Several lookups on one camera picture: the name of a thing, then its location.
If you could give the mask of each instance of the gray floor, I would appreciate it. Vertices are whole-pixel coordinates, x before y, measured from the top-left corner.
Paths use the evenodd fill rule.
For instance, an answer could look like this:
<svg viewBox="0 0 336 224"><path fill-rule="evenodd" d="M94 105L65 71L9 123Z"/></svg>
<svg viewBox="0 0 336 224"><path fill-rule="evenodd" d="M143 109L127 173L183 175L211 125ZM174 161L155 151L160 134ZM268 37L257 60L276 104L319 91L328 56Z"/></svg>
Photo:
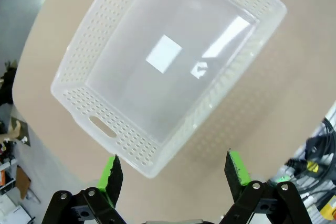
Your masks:
<svg viewBox="0 0 336 224"><path fill-rule="evenodd" d="M0 0L0 74L5 72L5 62L19 61L29 31L43 2L44 0ZM11 111L12 106L7 104L1 106L0 120L7 124ZM20 117L15 109L13 113ZM82 185L67 171L61 162L43 146L32 130L29 134L31 147L17 145L15 156L19 165L32 180L31 189L41 200L41 204L26 199L21 201L16 188L8 194L15 203L21 203L32 216L36 217L35 223L41 223L55 191L65 189L75 194L86 185Z"/></svg>
<svg viewBox="0 0 336 224"><path fill-rule="evenodd" d="M44 0L0 0L0 74L4 63L19 60L29 31ZM9 106L0 107L0 119L8 121Z"/></svg>

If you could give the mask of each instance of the beige table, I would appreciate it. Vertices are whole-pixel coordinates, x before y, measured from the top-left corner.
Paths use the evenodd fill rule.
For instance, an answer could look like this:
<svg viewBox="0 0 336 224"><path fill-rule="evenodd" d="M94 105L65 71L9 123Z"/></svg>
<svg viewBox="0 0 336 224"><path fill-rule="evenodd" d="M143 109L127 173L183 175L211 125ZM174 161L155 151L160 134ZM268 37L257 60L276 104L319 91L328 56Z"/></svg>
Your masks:
<svg viewBox="0 0 336 224"><path fill-rule="evenodd" d="M15 104L43 143L84 182L109 154L52 97L50 85L93 0L46 0L27 39ZM334 0L282 0L288 15L219 108L155 179L122 162L118 207L127 220L217 221L232 203L225 152L267 178L311 134L336 98Z"/></svg>

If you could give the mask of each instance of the white plastic basket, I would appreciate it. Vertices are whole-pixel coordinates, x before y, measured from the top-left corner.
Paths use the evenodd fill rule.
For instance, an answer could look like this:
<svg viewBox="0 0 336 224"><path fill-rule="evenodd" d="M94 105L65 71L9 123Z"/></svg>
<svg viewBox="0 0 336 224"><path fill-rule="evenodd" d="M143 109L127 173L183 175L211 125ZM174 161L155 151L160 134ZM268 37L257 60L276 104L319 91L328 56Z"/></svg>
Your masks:
<svg viewBox="0 0 336 224"><path fill-rule="evenodd" d="M51 92L107 151L154 177L285 14L279 0L95 0Z"/></svg>

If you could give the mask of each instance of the basket handle hole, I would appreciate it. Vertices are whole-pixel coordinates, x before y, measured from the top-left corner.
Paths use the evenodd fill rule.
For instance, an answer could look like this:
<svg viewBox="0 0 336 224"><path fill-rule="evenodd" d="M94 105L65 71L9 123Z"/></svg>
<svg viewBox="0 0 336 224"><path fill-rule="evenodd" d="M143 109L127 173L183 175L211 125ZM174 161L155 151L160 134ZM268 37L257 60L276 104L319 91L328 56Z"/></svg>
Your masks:
<svg viewBox="0 0 336 224"><path fill-rule="evenodd" d="M96 116L90 116L90 121L91 123L93 123L95 126L97 126L102 132L105 133L105 135L107 135L108 137L112 137L115 138L117 137L117 134L111 130L102 120L100 120L98 117Z"/></svg>

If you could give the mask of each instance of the perforated basket wall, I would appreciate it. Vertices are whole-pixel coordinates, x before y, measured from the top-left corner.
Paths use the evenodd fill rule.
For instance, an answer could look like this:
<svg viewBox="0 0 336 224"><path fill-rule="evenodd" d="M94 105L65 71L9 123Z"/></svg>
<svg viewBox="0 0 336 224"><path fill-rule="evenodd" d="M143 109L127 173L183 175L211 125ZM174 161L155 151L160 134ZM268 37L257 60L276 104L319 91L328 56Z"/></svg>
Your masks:
<svg viewBox="0 0 336 224"><path fill-rule="evenodd" d="M228 69L211 87L197 109L188 114L174 136L158 145L148 133L108 105L85 81L107 41L134 0L95 0L76 31L59 67L51 92L75 121L111 153L117 153L139 172L154 177L216 108L280 24L286 8L279 0L231 0L259 23ZM90 121L98 117L116 132L115 141Z"/></svg>

